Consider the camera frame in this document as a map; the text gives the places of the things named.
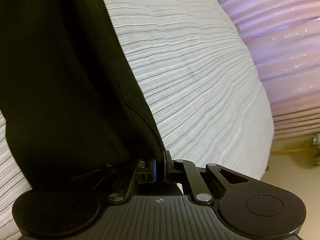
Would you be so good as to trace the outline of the black garment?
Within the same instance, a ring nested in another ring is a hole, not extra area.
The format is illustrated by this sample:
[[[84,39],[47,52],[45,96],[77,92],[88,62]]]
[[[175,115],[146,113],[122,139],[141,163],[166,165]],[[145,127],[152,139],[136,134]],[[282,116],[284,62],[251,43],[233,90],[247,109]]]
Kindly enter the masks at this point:
[[[35,190],[80,188],[164,145],[104,0],[1,0],[1,112]]]

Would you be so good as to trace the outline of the striped white bedspread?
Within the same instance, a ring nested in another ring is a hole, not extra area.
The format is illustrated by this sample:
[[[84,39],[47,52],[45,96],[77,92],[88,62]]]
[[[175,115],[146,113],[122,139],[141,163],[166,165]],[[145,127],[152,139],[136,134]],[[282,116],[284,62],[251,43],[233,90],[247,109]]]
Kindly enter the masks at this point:
[[[218,0],[104,0],[118,41],[173,158],[262,178],[273,137],[265,89]],[[31,189],[1,112],[1,239],[18,239],[11,209]]]

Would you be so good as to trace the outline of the silver grey hanging item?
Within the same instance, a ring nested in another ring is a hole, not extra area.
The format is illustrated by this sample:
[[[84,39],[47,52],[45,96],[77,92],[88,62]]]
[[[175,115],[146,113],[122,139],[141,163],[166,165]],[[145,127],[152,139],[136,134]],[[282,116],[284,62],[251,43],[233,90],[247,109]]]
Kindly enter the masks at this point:
[[[312,146],[317,150],[317,153],[313,157],[313,165],[320,165],[320,134],[316,134],[312,137]]]

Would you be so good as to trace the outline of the pink curtain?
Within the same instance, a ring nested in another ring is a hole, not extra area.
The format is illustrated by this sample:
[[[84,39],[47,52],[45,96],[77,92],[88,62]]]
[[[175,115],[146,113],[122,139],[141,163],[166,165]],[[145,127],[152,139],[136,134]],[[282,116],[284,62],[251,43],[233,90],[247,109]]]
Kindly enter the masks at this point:
[[[248,47],[274,138],[319,132],[319,0],[218,0]]]

